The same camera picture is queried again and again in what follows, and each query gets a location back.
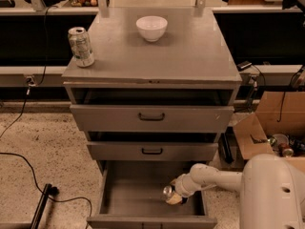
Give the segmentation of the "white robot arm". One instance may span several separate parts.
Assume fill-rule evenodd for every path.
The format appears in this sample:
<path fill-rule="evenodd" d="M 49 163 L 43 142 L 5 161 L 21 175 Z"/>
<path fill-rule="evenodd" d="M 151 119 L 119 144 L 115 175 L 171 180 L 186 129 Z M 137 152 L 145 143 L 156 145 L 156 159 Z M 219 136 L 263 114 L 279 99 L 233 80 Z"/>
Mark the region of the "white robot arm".
<path fill-rule="evenodd" d="M 240 229 L 304 229 L 305 173 L 284 158 L 257 155 L 241 172 L 196 163 L 166 186 L 163 195 L 174 205 L 215 186 L 240 195 Z"/>

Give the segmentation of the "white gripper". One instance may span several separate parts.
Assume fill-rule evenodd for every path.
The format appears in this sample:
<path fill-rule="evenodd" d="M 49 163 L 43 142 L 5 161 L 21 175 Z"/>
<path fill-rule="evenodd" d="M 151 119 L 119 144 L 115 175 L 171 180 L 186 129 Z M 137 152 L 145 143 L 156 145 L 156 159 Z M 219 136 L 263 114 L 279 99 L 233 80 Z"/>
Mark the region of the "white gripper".
<path fill-rule="evenodd" d="M 182 197 L 189 198 L 195 192 L 201 190 L 201 185 L 194 182 L 190 174 L 182 174 L 178 178 L 173 179 L 170 185 L 175 189 L 175 192 L 172 192 L 166 198 L 166 202 L 170 205 L 181 204 Z"/>

